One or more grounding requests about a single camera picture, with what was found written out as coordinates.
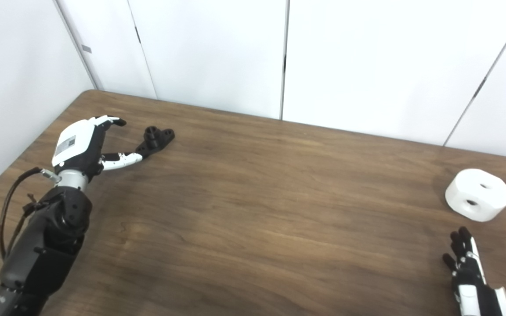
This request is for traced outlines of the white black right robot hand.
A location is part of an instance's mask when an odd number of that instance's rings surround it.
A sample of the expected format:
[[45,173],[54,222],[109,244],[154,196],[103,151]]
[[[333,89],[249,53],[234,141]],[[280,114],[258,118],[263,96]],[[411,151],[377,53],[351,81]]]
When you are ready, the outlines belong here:
[[462,316],[506,316],[506,290],[485,278],[474,236],[465,227],[450,234],[452,254],[442,260],[451,273],[451,288]]

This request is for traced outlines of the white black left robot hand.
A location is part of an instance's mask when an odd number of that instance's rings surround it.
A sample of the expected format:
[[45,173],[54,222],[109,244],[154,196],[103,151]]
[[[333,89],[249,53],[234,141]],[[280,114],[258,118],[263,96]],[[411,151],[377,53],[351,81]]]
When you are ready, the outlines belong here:
[[90,182],[103,171],[136,164],[144,157],[135,151],[102,152],[107,130],[112,126],[125,126],[126,121],[114,116],[97,116],[79,120],[66,127],[58,138],[51,164],[60,177],[67,171],[76,171]]

